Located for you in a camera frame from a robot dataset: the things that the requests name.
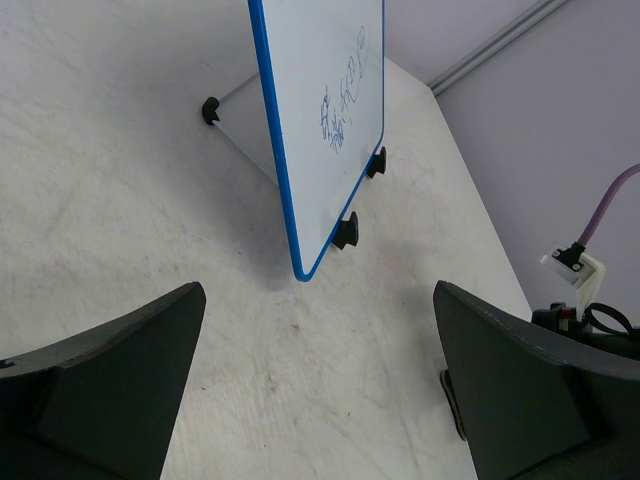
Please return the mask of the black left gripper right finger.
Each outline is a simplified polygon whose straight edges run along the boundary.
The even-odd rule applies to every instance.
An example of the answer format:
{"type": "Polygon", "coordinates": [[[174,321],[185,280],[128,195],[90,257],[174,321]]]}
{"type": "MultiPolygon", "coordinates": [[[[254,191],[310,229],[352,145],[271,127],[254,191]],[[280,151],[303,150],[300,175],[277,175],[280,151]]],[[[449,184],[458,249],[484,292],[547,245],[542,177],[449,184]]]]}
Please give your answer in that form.
{"type": "Polygon", "coordinates": [[[635,479],[639,342],[578,339],[453,283],[433,294],[442,383],[481,479],[635,479]]]}

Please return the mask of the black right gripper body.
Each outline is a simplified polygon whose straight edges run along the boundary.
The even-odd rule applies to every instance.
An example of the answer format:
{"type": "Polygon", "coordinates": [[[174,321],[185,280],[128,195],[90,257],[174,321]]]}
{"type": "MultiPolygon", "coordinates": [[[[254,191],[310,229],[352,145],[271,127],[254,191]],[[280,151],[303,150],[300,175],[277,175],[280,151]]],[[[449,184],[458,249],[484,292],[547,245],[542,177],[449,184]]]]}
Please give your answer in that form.
{"type": "Polygon", "coordinates": [[[599,302],[589,304],[582,314],[578,313],[576,307],[569,307],[565,303],[552,303],[548,309],[535,310],[531,323],[574,339],[587,334],[593,336],[598,331],[607,340],[639,342],[639,329],[634,327],[622,312],[599,302]],[[596,313],[604,314],[617,322],[621,330],[606,326],[596,317],[596,313]]]}

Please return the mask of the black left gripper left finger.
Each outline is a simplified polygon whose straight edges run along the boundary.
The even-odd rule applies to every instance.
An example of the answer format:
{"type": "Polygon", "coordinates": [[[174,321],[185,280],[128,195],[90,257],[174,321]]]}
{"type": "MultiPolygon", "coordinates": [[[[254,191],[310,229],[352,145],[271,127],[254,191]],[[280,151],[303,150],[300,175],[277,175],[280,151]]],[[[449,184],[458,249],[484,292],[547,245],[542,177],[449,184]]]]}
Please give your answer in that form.
{"type": "Polygon", "coordinates": [[[187,283],[2,360],[2,478],[159,478],[205,306],[202,285],[187,283]]]}

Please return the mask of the blue framed whiteboard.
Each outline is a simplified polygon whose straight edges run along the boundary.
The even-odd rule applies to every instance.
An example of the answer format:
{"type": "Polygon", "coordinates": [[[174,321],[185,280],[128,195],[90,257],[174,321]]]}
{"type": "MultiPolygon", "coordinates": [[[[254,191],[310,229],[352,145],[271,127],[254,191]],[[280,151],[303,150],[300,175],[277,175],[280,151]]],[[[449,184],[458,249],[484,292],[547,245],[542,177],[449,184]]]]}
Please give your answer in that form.
{"type": "Polygon", "coordinates": [[[350,205],[386,168],[382,1],[252,1],[253,72],[203,120],[277,186],[295,277],[356,245],[350,205]]]}

